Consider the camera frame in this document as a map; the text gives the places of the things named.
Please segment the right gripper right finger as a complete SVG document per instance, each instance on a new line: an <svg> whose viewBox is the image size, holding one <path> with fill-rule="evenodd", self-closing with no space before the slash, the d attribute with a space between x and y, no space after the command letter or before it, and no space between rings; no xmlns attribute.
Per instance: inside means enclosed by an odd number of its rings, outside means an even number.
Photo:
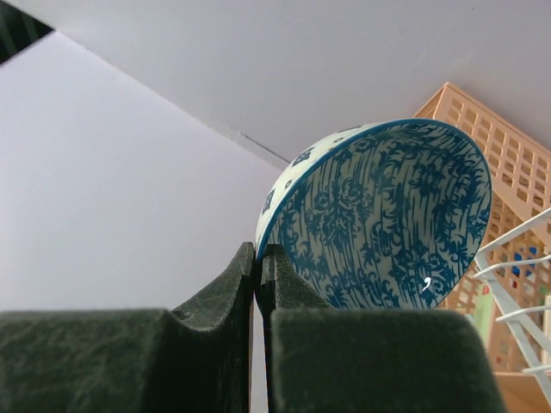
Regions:
<svg viewBox="0 0 551 413"><path fill-rule="evenodd" d="M338 310L294 271L285 249L262 259L272 412L503 412L481 340L441 310Z"/></svg>

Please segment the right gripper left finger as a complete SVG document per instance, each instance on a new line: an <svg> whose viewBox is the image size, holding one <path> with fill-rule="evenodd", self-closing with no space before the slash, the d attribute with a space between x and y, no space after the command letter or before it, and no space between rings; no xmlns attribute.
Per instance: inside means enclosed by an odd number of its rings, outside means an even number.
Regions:
<svg viewBox="0 0 551 413"><path fill-rule="evenodd" d="M173 310L3 312L2 411L248 411L254 260Z"/></svg>

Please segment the blue floral bowl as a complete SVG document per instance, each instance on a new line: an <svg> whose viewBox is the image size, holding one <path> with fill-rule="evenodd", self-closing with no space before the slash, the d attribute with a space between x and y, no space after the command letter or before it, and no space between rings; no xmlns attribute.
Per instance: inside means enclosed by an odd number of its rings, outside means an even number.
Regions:
<svg viewBox="0 0 551 413"><path fill-rule="evenodd" d="M263 258L341 309L433 309L471 266L492 206L482 150L462 130L409 118L355 126L302 151L268 192Z"/></svg>

